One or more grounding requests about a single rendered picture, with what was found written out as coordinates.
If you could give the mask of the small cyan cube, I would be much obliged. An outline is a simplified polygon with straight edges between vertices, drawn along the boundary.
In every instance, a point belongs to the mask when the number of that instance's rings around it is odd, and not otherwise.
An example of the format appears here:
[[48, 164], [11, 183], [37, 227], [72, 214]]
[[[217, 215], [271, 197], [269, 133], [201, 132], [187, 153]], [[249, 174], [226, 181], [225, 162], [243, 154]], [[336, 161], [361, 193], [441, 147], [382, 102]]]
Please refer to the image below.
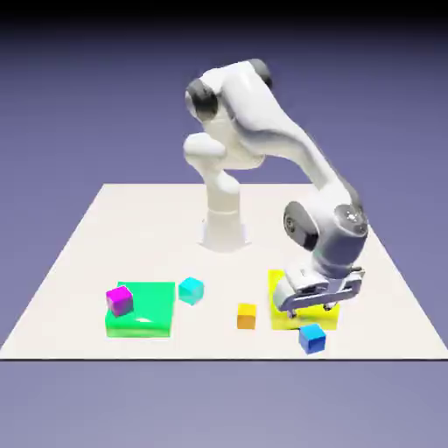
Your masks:
[[189, 305], [195, 305], [204, 297], [204, 284], [194, 278], [188, 277], [178, 285], [178, 299]]

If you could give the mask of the small blue cube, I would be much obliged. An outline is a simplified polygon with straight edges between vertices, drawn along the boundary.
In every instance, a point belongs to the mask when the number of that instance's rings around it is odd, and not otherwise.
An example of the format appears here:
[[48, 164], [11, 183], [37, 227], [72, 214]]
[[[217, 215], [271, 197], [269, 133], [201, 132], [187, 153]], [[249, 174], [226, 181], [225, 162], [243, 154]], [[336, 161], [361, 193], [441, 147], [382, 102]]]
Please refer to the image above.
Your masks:
[[326, 334], [318, 324], [301, 326], [298, 341], [306, 354], [321, 352], [326, 347]]

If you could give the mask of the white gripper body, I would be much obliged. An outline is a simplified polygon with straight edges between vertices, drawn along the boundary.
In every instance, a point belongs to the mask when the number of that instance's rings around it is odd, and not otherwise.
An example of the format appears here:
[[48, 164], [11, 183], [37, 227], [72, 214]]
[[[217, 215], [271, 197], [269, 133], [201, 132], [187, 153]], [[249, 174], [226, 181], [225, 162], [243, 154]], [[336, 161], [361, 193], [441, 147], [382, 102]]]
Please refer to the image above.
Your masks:
[[313, 305], [334, 306], [340, 301], [355, 297], [365, 271], [351, 271], [342, 279], [325, 277], [313, 270], [285, 273], [273, 293], [273, 303], [280, 312], [294, 312]]

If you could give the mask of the large yellow box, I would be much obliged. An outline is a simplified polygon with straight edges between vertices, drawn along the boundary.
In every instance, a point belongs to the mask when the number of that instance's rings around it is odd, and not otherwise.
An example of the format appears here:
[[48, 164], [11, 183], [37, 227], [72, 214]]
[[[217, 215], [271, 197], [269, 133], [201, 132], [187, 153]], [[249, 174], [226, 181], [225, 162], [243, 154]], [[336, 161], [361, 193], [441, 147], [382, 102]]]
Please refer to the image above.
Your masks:
[[269, 311], [273, 330], [294, 330], [312, 324], [320, 325], [323, 330], [337, 329], [340, 315], [339, 304], [336, 304], [330, 311], [326, 311], [321, 304], [299, 309], [294, 318], [290, 318], [286, 311], [279, 311], [274, 305], [273, 294], [277, 283], [283, 277], [284, 272], [281, 269], [268, 270]]

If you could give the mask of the large green box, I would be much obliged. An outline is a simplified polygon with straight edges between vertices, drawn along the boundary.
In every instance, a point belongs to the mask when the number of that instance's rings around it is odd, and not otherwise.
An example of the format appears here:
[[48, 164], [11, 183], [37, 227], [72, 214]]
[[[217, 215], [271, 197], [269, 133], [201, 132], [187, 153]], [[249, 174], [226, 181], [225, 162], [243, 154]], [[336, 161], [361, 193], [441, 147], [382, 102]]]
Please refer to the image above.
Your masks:
[[111, 309], [105, 315], [110, 338], [168, 338], [176, 298], [174, 282], [118, 282], [115, 289], [129, 291], [133, 310], [116, 317]]

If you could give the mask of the small magenta cube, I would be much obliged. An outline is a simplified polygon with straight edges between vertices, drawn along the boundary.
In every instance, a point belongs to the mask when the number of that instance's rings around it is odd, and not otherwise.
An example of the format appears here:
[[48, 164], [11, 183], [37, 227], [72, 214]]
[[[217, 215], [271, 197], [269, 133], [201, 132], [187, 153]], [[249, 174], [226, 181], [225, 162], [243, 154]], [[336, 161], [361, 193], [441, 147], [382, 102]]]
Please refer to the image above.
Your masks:
[[120, 285], [106, 292], [108, 309], [115, 317], [121, 317], [133, 311], [133, 295], [126, 285]]

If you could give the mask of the small orange cube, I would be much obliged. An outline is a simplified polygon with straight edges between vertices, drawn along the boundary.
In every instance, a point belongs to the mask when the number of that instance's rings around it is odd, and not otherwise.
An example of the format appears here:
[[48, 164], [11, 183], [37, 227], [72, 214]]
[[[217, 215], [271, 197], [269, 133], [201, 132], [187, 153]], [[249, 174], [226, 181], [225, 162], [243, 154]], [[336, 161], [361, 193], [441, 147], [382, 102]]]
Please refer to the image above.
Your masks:
[[237, 310], [237, 328], [245, 330], [256, 329], [256, 305], [240, 303]]

